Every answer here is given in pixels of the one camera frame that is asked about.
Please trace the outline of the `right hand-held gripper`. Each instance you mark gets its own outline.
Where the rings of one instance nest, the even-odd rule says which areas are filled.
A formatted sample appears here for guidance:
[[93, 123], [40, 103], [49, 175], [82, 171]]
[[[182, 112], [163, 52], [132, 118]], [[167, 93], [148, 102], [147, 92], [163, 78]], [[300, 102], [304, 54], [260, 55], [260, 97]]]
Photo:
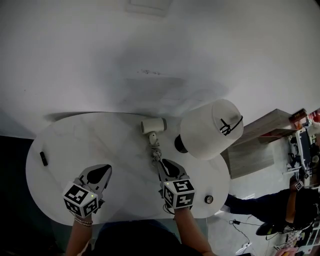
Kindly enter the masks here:
[[186, 170], [178, 163], [163, 158], [155, 163], [158, 172], [159, 191], [166, 205], [173, 210], [193, 206], [196, 190]]

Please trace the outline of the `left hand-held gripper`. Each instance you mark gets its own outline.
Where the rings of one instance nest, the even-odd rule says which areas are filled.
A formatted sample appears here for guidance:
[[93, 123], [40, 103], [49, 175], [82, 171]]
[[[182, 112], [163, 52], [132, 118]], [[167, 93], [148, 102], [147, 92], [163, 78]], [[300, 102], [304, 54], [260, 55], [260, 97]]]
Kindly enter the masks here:
[[78, 177], [68, 182], [62, 196], [66, 208], [80, 218], [96, 213], [105, 202], [103, 191], [112, 176], [112, 166], [97, 164], [84, 169]]

